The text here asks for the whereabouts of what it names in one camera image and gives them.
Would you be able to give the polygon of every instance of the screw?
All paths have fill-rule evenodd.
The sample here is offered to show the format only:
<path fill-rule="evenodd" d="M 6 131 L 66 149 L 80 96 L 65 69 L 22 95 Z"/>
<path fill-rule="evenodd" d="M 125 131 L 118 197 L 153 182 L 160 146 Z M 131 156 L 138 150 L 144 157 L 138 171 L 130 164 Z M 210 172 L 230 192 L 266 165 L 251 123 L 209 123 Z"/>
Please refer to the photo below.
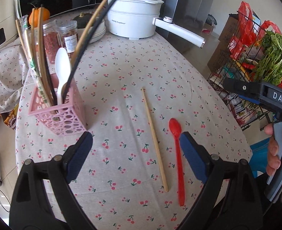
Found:
<path fill-rule="evenodd" d="M 212 154 L 211 159 L 217 161 L 220 159 L 220 157 L 217 154 Z"/>
<path fill-rule="evenodd" d="M 24 164 L 25 164 L 25 165 L 29 165 L 29 164 L 31 164 L 31 162 L 32 162 L 32 159 L 27 159 L 27 160 L 24 162 Z"/>
<path fill-rule="evenodd" d="M 61 161 L 62 155 L 56 155 L 53 159 L 54 159 L 56 162 Z"/>
<path fill-rule="evenodd" d="M 240 162 L 241 162 L 242 165 L 248 165 L 248 162 L 245 159 L 241 159 Z"/>

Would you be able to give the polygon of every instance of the black chopstick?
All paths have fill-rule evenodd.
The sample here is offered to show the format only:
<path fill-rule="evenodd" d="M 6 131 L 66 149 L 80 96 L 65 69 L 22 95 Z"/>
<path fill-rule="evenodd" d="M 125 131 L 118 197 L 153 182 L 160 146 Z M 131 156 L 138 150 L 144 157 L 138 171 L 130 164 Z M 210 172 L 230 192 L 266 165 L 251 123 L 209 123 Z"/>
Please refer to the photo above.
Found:
<path fill-rule="evenodd" d="M 58 105 L 57 95 L 55 92 L 55 88 L 53 87 L 53 81 L 51 79 L 51 75 L 50 75 L 49 68 L 48 68 L 44 40 L 42 44 L 43 44 L 43 49 L 44 49 L 44 63 L 45 63 L 45 69 L 46 69 L 47 82 L 51 90 L 51 95 L 53 96 L 53 105 Z"/>
<path fill-rule="evenodd" d="M 96 29 L 98 28 L 98 26 L 101 24 L 101 22 L 103 21 L 104 17 L 107 15 L 108 11 L 111 9 L 111 7 L 113 6 L 113 4 L 115 3 L 116 0 L 111 0 L 111 2 L 108 4 L 108 6 L 102 11 L 101 15 L 99 16 L 99 18 L 95 21 L 90 33 L 88 33 L 86 39 L 85 39 L 85 43 L 81 46 L 80 52 L 78 53 L 77 57 L 76 57 L 76 61 L 74 63 L 74 66 L 72 67 L 71 73 L 69 75 L 68 81 L 66 83 L 66 86 L 64 88 L 63 91 L 63 95 L 62 95 L 62 100 L 65 101 L 66 95 L 68 93 L 68 89 L 71 85 L 71 82 L 74 78 L 74 74 L 77 70 L 77 67 L 79 65 L 79 62 L 85 52 L 85 50 L 87 49 L 87 46 L 90 42 L 90 40 L 92 39 Z"/>

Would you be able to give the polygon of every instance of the wall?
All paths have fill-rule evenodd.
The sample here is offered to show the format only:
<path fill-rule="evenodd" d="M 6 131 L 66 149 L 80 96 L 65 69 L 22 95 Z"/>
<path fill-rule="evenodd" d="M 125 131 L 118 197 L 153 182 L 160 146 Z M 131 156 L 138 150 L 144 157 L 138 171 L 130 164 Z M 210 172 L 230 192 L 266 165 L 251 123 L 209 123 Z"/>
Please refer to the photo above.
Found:
<path fill-rule="evenodd" d="M 282 31 L 282 3 L 280 0 L 213 0 L 210 14 L 215 17 L 218 23 L 214 33 L 221 34 L 228 19 L 228 14 L 237 13 L 241 1 L 249 3 L 252 10 L 261 19 L 261 22 L 270 20 L 276 23 Z"/>

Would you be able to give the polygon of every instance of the human hand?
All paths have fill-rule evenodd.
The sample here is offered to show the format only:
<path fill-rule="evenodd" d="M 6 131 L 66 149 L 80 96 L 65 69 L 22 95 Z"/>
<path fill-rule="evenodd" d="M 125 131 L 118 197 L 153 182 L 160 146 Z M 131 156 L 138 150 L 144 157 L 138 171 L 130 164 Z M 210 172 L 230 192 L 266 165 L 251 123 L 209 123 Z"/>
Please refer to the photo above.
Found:
<path fill-rule="evenodd" d="M 264 129 L 267 135 L 273 135 L 273 125 L 269 124 Z M 276 170 L 280 167 L 280 159 L 277 156 L 278 153 L 278 143 L 275 141 L 274 137 L 270 137 L 269 146 L 268 146 L 268 165 L 266 171 L 268 175 L 274 175 Z"/>

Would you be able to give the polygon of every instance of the jar lid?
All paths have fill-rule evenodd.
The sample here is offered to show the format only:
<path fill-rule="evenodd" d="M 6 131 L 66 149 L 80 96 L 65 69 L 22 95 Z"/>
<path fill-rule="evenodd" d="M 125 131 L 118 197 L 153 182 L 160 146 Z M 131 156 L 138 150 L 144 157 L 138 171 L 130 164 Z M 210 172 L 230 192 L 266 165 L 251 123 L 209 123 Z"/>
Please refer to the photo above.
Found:
<path fill-rule="evenodd" d="M 43 22 L 43 30 L 46 30 L 49 27 L 57 26 L 57 20 L 56 19 L 48 19 Z"/>
<path fill-rule="evenodd" d="M 68 21 L 59 25 L 60 31 L 68 31 L 72 29 L 77 29 L 77 21 Z"/>

